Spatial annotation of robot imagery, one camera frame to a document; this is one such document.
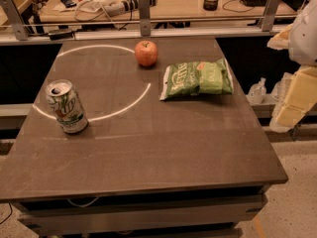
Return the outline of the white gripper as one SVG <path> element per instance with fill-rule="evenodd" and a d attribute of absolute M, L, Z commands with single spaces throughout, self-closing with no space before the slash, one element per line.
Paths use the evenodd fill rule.
<path fill-rule="evenodd" d="M 317 103 L 317 0 L 310 0 L 293 22 L 269 39 L 274 50 L 287 50 L 289 57 L 301 64 L 292 76 L 276 121 L 294 127 Z"/>

